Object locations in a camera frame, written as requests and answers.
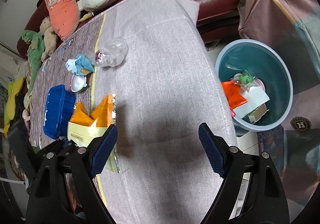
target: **metal screw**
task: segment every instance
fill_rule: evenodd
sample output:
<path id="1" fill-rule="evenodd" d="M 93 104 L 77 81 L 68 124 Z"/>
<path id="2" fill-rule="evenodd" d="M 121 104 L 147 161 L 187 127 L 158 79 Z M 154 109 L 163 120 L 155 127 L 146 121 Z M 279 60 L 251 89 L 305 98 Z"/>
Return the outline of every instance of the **metal screw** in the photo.
<path id="1" fill-rule="evenodd" d="M 262 152 L 261 155 L 262 155 L 262 157 L 265 158 L 265 159 L 269 158 L 269 154 L 268 154 L 267 152 Z"/>
<path id="2" fill-rule="evenodd" d="M 50 153 L 47 153 L 47 158 L 50 159 L 50 158 L 53 158 L 54 154 L 52 152 Z"/>
<path id="3" fill-rule="evenodd" d="M 230 147 L 229 150 L 230 150 L 231 153 L 237 153 L 238 152 L 237 147 L 234 147 L 234 146 Z"/>
<path id="4" fill-rule="evenodd" d="M 78 149 L 78 153 L 79 153 L 79 154 L 84 154 L 86 151 L 87 151 L 87 149 L 85 149 L 85 147 L 80 147 L 80 148 Z"/>

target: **blue plastic container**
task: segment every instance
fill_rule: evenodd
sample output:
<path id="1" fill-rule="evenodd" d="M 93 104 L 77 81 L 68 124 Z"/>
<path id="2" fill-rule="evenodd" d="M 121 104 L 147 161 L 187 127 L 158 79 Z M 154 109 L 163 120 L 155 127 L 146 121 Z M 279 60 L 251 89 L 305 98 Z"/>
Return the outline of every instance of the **blue plastic container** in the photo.
<path id="1" fill-rule="evenodd" d="M 221 82 L 244 70 L 252 71 L 263 82 L 270 98 L 266 102 L 269 111 L 256 124 L 250 124 L 238 116 L 233 118 L 238 136 L 247 131 L 273 129 L 287 117 L 293 97 L 291 76 L 284 61 L 273 49 L 255 40 L 236 40 L 222 49 L 215 68 Z"/>
<path id="2" fill-rule="evenodd" d="M 75 101 L 76 98 L 66 91 L 63 84 L 49 90 L 43 120 L 43 131 L 48 137 L 58 139 L 67 135 L 68 121 L 73 114 Z"/>

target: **blue gripper pad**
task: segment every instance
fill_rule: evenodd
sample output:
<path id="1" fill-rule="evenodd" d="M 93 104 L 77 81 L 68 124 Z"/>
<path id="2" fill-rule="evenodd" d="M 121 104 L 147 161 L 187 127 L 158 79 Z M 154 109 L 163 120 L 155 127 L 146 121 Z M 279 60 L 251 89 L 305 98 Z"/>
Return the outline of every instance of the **blue gripper pad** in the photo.
<path id="1" fill-rule="evenodd" d="M 223 155 L 203 124 L 199 126 L 199 139 L 205 153 L 207 154 L 213 171 L 218 173 L 220 177 L 224 178 L 226 169 L 224 168 Z"/>
<path id="2" fill-rule="evenodd" d="M 92 178 L 102 172 L 109 155 L 116 144 L 117 138 L 118 129 L 116 126 L 113 126 L 92 157 L 90 169 L 90 175 Z"/>

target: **green dinosaur plush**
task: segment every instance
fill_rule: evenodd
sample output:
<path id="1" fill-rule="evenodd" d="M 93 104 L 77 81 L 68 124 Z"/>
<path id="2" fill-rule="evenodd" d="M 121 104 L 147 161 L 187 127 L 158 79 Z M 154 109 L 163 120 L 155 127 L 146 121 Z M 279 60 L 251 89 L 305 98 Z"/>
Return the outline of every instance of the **green dinosaur plush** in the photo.
<path id="1" fill-rule="evenodd" d="M 25 30 L 22 32 L 21 37 L 27 44 L 30 44 L 28 49 L 28 62 L 30 67 L 31 80 L 29 84 L 28 93 L 26 94 L 24 99 L 24 106 L 27 109 L 33 85 L 35 83 L 37 73 L 42 64 L 41 55 L 45 50 L 45 46 L 41 33 L 32 30 Z"/>

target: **plastic bag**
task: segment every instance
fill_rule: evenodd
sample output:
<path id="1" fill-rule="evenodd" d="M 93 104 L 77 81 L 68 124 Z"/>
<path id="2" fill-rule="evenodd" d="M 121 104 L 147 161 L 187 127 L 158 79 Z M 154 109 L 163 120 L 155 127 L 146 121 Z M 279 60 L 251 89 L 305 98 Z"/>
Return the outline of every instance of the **plastic bag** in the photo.
<path id="1" fill-rule="evenodd" d="M 247 100 L 240 95 L 240 85 L 236 85 L 232 81 L 222 82 L 221 84 L 231 109 L 247 102 Z"/>
<path id="2" fill-rule="evenodd" d="M 95 54 L 88 54 L 87 57 L 92 65 L 104 67 L 115 67 L 122 63 L 128 52 L 128 46 L 121 37 L 107 42 L 101 50 Z"/>
<path id="3" fill-rule="evenodd" d="M 241 85 L 247 92 L 253 86 L 259 86 L 256 81 L 256 76 L 251 71 L 244 71 L 243 73 L 238 73 L 230 79 L 234 84 Z"/>

